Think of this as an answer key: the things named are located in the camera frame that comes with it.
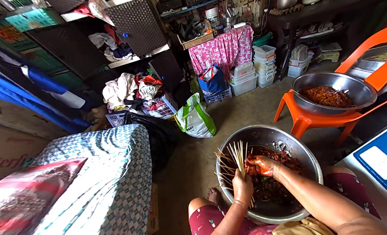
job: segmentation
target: person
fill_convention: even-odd
[[[363,185],[349,169],[329,168],[324,186],[267,157],[261,157],[261,162],[260,166],[267,169],[265,175],[282,183],[322,226],[326,225],[339,235],[387,234],[387,225],[380,220]],[[272,234],[278,225],[258,226],[244,218],[253,195],[250,176],[246,174],[243,178],[237,169],[233,190],[234,201],[228,211],[221,207],[218,200],[221,194],[214,188],[209,190],[208,200],[196,198],[190,202],[188,210],[192,235]]]

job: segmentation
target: checkered cloth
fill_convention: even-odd
[[[146,234],[151,194],[147,130],[139,124],[56,139],[31,165],[88,158],[34,234]]]

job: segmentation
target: hand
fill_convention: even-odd
[[[248,162],[260,167],[260,174],[263,176],[273,177],[276,180],[279,178],[279,171],[284,166],[266,156],[255,155],[253,159],[248,159]]]
[[[253,196],[253,183],[251,177],[246,174],[245,178],[239,169],[236,169],[236,175],[233,179],[234,203],[248,207]]]

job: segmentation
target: reusable bag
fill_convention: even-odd
[[[199,102],[199,93],[193,94],[176,113],[176,123],[186,134],[197,138],[209,138],[215,135],[217,128]]]
[[[226,84],[221,68],[214,64],[199,75],[199,86],[204,95],[215,95],[226,90]]]

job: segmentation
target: pink striped cushion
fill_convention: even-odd
[[[0,180],[0,234],[20,234],[35,228],[86,160],[34,166]]]

